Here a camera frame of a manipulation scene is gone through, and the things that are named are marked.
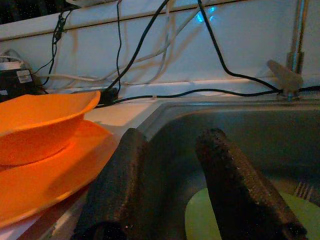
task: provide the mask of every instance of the orange dish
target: orange dish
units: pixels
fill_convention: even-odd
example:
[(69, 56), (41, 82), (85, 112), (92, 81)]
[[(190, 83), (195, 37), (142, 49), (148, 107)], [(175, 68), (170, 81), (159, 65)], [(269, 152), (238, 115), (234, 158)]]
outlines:
[(100, 92), (24, 95), (0, 103), (0, 165), (45, 159), (66, 147)]
[(86, 186), (117, 147), (113, 135), (82, 121), (55, 155), (22, 166), (0, 166), (0, 228), (39, 213)]

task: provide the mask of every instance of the faucet lever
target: faucet lever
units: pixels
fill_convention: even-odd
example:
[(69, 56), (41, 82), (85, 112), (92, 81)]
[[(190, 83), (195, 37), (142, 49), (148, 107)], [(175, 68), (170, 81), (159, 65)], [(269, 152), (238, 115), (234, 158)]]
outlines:
[(292, 98), (299, 98), (299, 89), (304, 83), (302, 76), (274, 60), (269, 60), (267, 66), (279, 80), (279, 85), (283, 89), (282, 95), (289, 101)]

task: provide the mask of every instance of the yellow-green plate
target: yellow-green plate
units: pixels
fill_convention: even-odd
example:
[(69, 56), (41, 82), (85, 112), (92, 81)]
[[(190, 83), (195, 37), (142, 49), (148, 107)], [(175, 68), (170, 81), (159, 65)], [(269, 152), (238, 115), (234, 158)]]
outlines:
[[(308, 239), (318, 240), (320, 236), (320, 207), (283, 192), (280, 195), (307, 229)], [(197, 192), (190, 199), (184, 217), (188, 240), (221, 240), (207, 188)]]

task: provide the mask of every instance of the label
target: label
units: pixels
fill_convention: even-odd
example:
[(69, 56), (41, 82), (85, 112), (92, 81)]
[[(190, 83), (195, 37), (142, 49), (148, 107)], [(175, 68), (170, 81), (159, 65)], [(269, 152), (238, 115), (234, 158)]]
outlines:
[(0, 95), (8, 95), (7, 90), (0, 90)]
[(16, 75), (19, 78), (19, 82), (21, 84), (25, 84), (25, 83), (30, 83), (32, 82), (32, 78), (30, 75), (30, 71), (29, 70), (21, 70), (21, 71), (17, 71)]

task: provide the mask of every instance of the kitchen sink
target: kitchen sink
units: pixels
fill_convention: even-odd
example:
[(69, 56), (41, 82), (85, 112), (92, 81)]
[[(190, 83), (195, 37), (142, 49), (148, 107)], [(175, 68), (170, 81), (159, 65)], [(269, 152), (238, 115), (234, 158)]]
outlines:
[(149, 236), (185, 240), (188, 201), (206, 188), (196, 157), (197, 137), (219, 128), (282, 192), (300, 181), (320, 184), (320, 102), (173, 102), (160, 106), (139, 127), (149, 141), (143, 187), (157, 202)]

